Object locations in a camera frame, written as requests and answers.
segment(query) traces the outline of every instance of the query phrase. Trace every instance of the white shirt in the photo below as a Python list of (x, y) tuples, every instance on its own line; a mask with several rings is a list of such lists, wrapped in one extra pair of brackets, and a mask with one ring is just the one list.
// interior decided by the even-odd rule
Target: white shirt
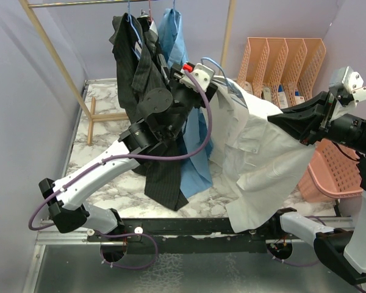
[(227, 182), (240, 197), (226, 205), (238, 233), (261, 226), (282, 206), (315, 148), (300, 144), (267, 121), (267, 116), (282, 113), (278, 107), (234, 85), (243, 100), (220, 85), (210, 102), (214, 145), (210, 160), (223, 168)]

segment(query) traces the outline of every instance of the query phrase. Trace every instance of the pink plastic crate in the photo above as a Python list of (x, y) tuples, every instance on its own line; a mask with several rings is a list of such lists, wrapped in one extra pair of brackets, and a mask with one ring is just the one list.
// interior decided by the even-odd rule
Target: pink plastic crate
[[(349, 156), (358, 158), (355, 151), (340, 147)], [(322, 140), (298, 183), (303, 198), (314, 203), (360, 196), (361, 177), (356, 164), (345, 157), (332, 142)]]

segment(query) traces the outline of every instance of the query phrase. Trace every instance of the clothing rack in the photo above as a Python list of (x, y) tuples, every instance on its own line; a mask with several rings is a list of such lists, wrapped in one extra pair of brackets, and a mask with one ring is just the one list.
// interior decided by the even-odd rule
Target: clothing rack
[[(145, 2), (148, 0), (131, 0), (131, 2)], [(226, 56), (228, 53), (229, 46), (229, 37), (231, 34), (232, 20), (234, 16), (235, 6), (237, 0), (229, 0), (229, 9), (228, 9), (228, 18), (226, 22), (225, 35), (224, 35), (224, 43), (223, 50), (221, 56), (221, 66), (224, 67), (226, 65)], [(57, 3), (42, 3), (42, 4), (30, 4), (28, 0), (19, 0), (22, 8), (26, 12), (28, 18), (30, 19), (32, 25), (37, 31), (38, 35), (42, 39), (42, 42), (45, 44), (46, 49), (48, 49), (51, 57), (59, 68), (62, 76), (64, 77), (66, 83), (69, 88), (73, 92), (75, 98), (77, 99), (81, 109), (84, 114), (87, 116), (89, 120), (88, 124), (88, 137), (87, 143), (88, 145), (92, 145), (92, 136), (93, 136), (93, 125), (96, 122), (103, 121), (117, 121), (117, 120), (125, 120), (127, 119), (126, 113), (117, 113), (117, 114), (95, 114), (96, 109), (96, 99), (92, 97), (91, 101), (91, 109), (88, 109), (84, 100), (81, 97), (80, 92), (78, 91), (76, 85), (74, 84), (72, 77), (70, 76), (68, 70), (66, 69), (64, 63), (62, 62), (60, 56), (58, 55), (54, 45), (52, 44), (50, 38), (48, 37), (46, 31), (43, 29), (41, 22), (38, 19), (38, 16), (35, 14), (34, 9), (37, 8), (50, 8), (50, 7), (65, 7), (65, 6), (76, 6), (76, 5), (90, 5), (90, 4), (112, 4), (112, 3), (127, 3), (128, 0), (99, 0), (99, 1), (84, 1), (84, 2), (57, 2)]]

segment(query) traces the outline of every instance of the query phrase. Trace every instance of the dark suit jacket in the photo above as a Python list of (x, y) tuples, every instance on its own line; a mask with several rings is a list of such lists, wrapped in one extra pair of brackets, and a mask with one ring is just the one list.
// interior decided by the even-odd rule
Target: dark suit jacket
[[(127, 21), (127, 13), (115, 16), (112, 24), (115, 33), (110, 38), (113, 44), (113, 54), (117, 62), (118, 101), (125, 109), (131, 123), (141, 119), (137, 111), (137, 104), (154, 88), (168, 88), (160, 69), (160, 56), (157, 54), (158, 42), (153, 40), (150, 32), (143, 33), (141, 24), (132, 16), (142, 40), (140, 60), (137, 60), (132, 48), (137, 42), (137, 36)], [(164, 153), (159, 156), (178, 156), (176, 142), (171, 143)], [(145, 194), (165, 207), (177, 211), (188, 203), (180, 191), (181, 163), (151, 161), (140, 166), (135, 172), (146, 175)]]

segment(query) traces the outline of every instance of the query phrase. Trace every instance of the red component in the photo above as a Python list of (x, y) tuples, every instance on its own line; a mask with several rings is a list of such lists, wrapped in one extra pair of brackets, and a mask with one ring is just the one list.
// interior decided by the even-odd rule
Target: red component
[(183, 65), (183, 70), (187, 70), (189, 73), (193, 72), (194, 68), (192, 66), (190, 66), (189, 64), (184, 64)]

